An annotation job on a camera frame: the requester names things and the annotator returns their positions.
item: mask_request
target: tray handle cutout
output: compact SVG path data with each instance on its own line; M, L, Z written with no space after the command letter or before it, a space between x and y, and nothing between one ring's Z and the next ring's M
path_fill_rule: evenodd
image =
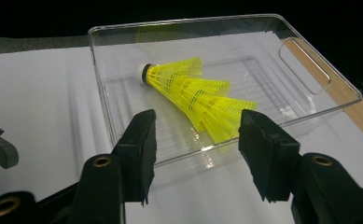
M318 95L330 86L331 75L320 65L325 61L302 39L293 37L285 39L278 54L283 63L312 95Z

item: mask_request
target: shuttlecock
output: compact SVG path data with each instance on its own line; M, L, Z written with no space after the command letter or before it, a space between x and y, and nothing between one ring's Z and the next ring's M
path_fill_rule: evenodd
M243 109L255 110L258 103L230 97L202 94L194 110L202 117L202 126L215 143L238 137Z
M202 60L199 57L174 63L151 64L142 63L135 70L135 77L143 84L155 89L170 91L176 77L201 77Z
M198 132L206 130L215 143L238 135L243 109L255 109L257 103L227 97L226 80L203 79L202 61L190 58L174 63L142 64L137 79L155 88L183 111Z

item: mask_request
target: transparent container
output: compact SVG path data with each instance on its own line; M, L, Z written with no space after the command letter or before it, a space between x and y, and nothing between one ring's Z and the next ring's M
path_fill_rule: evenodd
M202 77L230 81L229 96L258 102L293 137L310 132L360 92L276 14L153 21L89 30L91 56L114 146L133 116L157 113L157 162L145 209L127 204L137 223L292 223L289 203L262 203L238 138L214 144L175 105L134 76L141 63L202 59Z
M258 102L257 111L288 127L294 137L362 99L275 14L98 26L89 30L89 39L110 143L117 143L135 114L153 108L158 165L207 150L225 151L238 139L214 144L207 133L196 132L176 106L135 79L141 63L200 57L203 78L230 81L230 97Z

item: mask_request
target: wooden surface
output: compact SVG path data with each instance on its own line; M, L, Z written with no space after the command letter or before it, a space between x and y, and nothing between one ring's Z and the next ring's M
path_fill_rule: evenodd
M285 44L323 87L328 84L328 78L324 75L323 70L330 75L331 84L327 93L337 104L341 105L356 97L356 93L351 91L349 86L342 80L342 77L338 76L337 72L315 54L312 49L307 47L303 41L293 38L285 40ZM358 103L347 106L343 111L363 132L363 99Z

